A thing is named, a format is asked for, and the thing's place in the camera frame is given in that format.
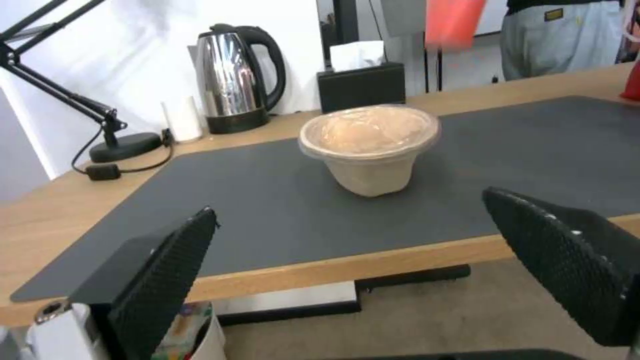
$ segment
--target tissue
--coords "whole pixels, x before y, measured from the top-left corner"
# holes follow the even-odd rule
[[[377,41],[357,41],[330,47],[331,65],[334,71],[363,69],[382,64],[385,43]]]

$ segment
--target red object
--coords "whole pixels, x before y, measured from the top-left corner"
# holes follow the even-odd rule
[[[634,68],[631,69],[625,91],[620,96],[625,99],[640,101],[640,62],[636,61]]]
[[[471,47],[486,0],[426,0],[424,45]]]

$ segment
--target lamp cord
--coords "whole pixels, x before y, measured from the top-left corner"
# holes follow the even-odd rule
[[[87,148],[87,147],[89,147],[89,145],[91,145],[91,144],[95,141],[95,139],[97,139],[97,138],[98,138],[98,136],[100,136],[100,134],[102,134],[102,126],[100,126],[100,129],[99,129],[99,130],[98,130],[98,132],[97,132],[97,133],[96,133],[96,134],[91,138],[91,140],[89,140],[89,141],[88,141],[84,146],[82,146],[82,147],[80,148],[80,150],[79,150],[79,151],[77,152],[77,154],[74,156],[74,159],[73,159],[73,160],[71,160],[71,167],[72,167],[76,172],[79,172],[80,174],[84,174],[84,175],[86,175],[86,171],[84,171],[84,170],[82,170],[82,169],[80,169],[80,168],[77,168],[77,167],[76,167],[76,162],[77,162],[77,161],[78,161],[78,159],[80,158],[80,155],[82,155],[82,154],[86,151],[86,148]]]
[[[382,39],[382,32],[380,31],[380,25],[378,24],[378,17],[376,16],[376,10],[373,10],[373,4],[371,0],[369,0],[369,6],[371,7],[371,13],[373,14],[373,21],[376,22],[376,29],[378,30],[378,36],[382,41],[382,51],[385,54],[385,62],[389,62],[389,58],[387,58],[387,47],[385,46],[385,41]]]
[[[80,148],[80,150],[74,156],[73,160],[71,160],[71,168],[73,168],[76,172],[79,172],[80,174],[87,175],[86,171],[84,171],[84,170],[82,170],[82,169],[80,169],[80,168],[78,168],[76,166],[76,163],[77,163],[78,159],[80,158],[80,156],[95,141],[95,139],[97,139],[98,136],[100,136],[100,134],[102,134],[102,127],[100,127],[98,132],[93,137],[91,137],[91,139],[89,139],[89,141],[86,144],[84,144],[84,146],[82,146]],[[169,148],[169,153],[167,154],[167,156],[163,160],[161,160],[160,162],[155,163],[153,165],[149,165],[147,167],[120,169],[120,172],[123,173],[123,174],[130,174],[132,172],[141,172],[141,171],[151,170],[153,168],[157,168],[157,167],[160,167],[160,166],[166,164],[173,157],[173,135],[171,134],[171,131],[169,131],[169,129],[163,130],[162,143],[163,143],[163,145],[165,147]]]

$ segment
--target label patch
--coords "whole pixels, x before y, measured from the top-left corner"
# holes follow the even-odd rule
[[[564,17],[564,9],[555,9],[545,12],[545,22],[562,19]]]

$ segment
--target white cup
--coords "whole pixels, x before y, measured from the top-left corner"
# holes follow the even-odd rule
[[[202,137],[193,96],[163,101],[162,108],[176,142],[189,142]]]

